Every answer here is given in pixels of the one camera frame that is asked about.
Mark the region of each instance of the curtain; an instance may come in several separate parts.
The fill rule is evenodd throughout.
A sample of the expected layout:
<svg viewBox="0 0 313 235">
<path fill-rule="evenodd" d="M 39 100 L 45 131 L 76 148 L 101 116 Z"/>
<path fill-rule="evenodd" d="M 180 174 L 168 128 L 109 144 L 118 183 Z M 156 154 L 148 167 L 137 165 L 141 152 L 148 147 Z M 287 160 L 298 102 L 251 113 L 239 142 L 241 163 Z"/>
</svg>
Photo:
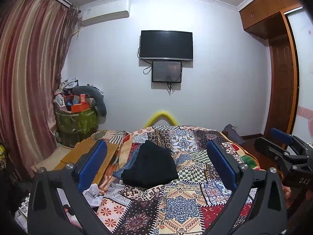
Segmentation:
<svg viewBox="0 0 313 235">
<path fill-rule="evenodd" d="M 20 177 L 56 149 L 54 91 L 78 18 L 55 0 L 15 0 L 0 26 L 0 139 Z"/>
</svg>

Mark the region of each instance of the small monitor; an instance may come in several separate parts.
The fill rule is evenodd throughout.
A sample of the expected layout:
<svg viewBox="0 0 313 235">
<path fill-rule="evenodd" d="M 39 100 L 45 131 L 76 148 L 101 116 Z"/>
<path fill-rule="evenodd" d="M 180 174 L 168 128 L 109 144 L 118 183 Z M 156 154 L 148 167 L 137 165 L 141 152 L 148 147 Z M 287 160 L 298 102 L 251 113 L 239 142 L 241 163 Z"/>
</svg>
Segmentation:
<svg viewBox="0 0 313 235">
<path fill-rule="evenodd" d="M 182 63 L 172 61 L 153 61 L 152 82 L 181 83 Z"/>
</svg>

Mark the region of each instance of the white wall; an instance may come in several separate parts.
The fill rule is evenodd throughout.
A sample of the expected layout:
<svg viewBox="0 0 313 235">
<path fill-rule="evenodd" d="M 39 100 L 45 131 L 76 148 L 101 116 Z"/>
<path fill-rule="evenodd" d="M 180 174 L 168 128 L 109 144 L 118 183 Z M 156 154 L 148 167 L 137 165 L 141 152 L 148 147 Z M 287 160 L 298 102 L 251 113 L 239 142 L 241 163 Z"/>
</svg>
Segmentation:
<svg viewBox="0 0 313 235">
<path fill-rule="evenodd" d="M 61 78 L 63 80 L 69 79 L 69 75 L 72 74 L 72 72 L 69 74 L 68 58 L 69 56 L 66 56 L 64 66 L 61 71 Z"/>
<path fill-rule="evenodd" d="M 298 113 L 292 131 L 305 142 L 313 141 L 313 23 L 307 12 L 302 9 L 288 15 L 295 38 L 299 63 L 299 100 L 298 106 L 305 108 Z"/>
<path fill-rule="evenodd" d="M 266 57 L 267 57 L 267 64 L 269 65 L 267 69 L 267 96 L 266 96 L 266 105 L 265 105 L 265 115 L 263 119 L 263 126 L 261 133 L 264 134 L 266 123 L 267 123 L 267 117 L 269 114 L 270 109 L 270 100 L 271 100 L 271 86 L 272 86 L 272 68 L 271 68 L 271 52 L 270 52 L 270 45 L 268 40 L 262 40 L 266 48 Z"/>
<path fill-rule="evenodd" d="M 166 110 L 182 125 L 221 131 L 231 123 L 240 135 L 262 132 L 268 47 L 243 30 L 237 11 L 200 0 L 130 2 L 129 18 L 83 28 L 67 56 L 67 77 L 104 91 L 108 114 L 100 128 L 138 130 Z M 183 63 L 182 83 L 171 95 L 142 73 L 141 30 L 193 32 L 194 61 Z"/>
</svg>

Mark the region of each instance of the bed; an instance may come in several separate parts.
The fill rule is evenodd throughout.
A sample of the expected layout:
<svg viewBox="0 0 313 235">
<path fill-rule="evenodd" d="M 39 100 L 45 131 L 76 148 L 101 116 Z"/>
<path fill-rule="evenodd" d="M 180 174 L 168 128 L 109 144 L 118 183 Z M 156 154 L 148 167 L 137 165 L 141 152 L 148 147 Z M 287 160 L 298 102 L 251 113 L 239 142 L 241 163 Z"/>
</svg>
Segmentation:
<svg viewBox="0 0 313 235">
<path fill-rule="evenodd" d="M 206 143 L 216 139 L 238 163 L 259 169 L 257 160 L 222 133 L 195 126 L 153 126 L 133 133 L 100 131 L 90 139 L 118 144 L 99 188 L 105 193 L 97 216 L 112 234 L 202 234 L 231 195 L 208 158 Z M 122 167 L 145 140 L 169 148 L 179 175 L 166 185 L 137 188 L 116 181 Z M 234 226 L 245 220 L 256 189 L 250 191 Z"/>
</svg>

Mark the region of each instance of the wall-mounted screen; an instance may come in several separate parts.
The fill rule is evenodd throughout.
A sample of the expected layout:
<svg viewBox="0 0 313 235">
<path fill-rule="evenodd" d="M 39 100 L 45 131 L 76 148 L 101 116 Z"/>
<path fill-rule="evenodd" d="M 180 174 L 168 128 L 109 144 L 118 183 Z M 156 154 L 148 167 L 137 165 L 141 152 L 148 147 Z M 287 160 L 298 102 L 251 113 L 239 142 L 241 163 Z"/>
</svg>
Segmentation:
<svg viewBox="0 0 313 235">
<path fill-rule="evenodd" d="M 141 31 L 140 59 L 193 61 L 192 33 Z"/>
<path fill-rule="evenodd" d="M 182 63 L 171 61 L 153 61 L 152 82 L 181 83 Z"/>
</svg>

